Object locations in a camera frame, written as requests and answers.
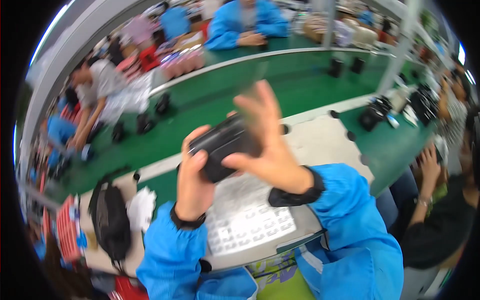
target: black shirt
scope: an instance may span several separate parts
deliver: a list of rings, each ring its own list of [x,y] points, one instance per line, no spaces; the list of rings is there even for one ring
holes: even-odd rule
[[[463,176],[452,176],[448,192],[438,200],[423,223],[407,228],[415,203],[407,201],[389,232],[402,248],[403,266],[428,269],[441,264],[466,241],[475,218],[475,208],[465,202]]]
[[[110,45],[108,46],[108,52],[112,56],[110,58],[110,61],[113,62],[116,66],[118,66],[123,58],[123,54],[120,49],[120,43],[119,40],[116,38],[110,42]]]

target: jacket sleeve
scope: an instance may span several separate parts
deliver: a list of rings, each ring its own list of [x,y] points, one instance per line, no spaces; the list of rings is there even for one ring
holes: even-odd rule
[[[170,218],[173,203],[159,207],[144,236],[145,255],[136,273],[150,300],[193,300],[205,256],[207,228],[178,230]]]
[[[267,23],[257,24],[257,32],[264,36],[287,37],[288,21],[282,16],[278,7],[270,2],[265,2]]]
[[[225,12],[219,9],[208,26],[208,40],[205,47],[209,50],[224,50],[238,47],[240,33],[230,30]]]
[[[321,175],[325,191],[309,206],[328,230],[330,250],[336,255],[369,252],[364,268],[372,270],[374,298],[398,299],[403,286],[402,252],[386,231],[367,180],[345,164],[312,169]]]

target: black case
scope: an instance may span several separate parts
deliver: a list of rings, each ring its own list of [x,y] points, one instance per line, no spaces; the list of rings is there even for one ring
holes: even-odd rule
[[[208,160],[203,170],[207,179],[213,183],[236,172],[221,164],[228,155],[242,152],[258,157],[261,153],[260,144],[246,130],[245,120],[240,114],[235,114],[211,128],[192,140],[189,146],[192,156],[202,149],[208,153]]]

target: white cloth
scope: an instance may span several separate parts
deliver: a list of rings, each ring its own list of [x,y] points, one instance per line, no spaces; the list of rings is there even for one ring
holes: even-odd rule
[[[156,193],[144,187],[126,203],[127,216],[132,231],[147,231],[152,222],[152,213],[155,209]]]
[[[98,60],[90,66],[92,84],[81,84],[77,87],[80,107],[92,108],[98,99],[117,93],[126,87],[125,78],[115,69],[109,60]]]

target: striped shirt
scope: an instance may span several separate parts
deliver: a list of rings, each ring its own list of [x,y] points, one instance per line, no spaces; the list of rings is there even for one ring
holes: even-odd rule
[[[441,120],[438,134],[445,138],[450,148],[461,144],[465,120],[467,119],[467,108],[462,102],[457,100],[451,88],[448,89],[447,97],[447,109],[450,113],[451,121]]]

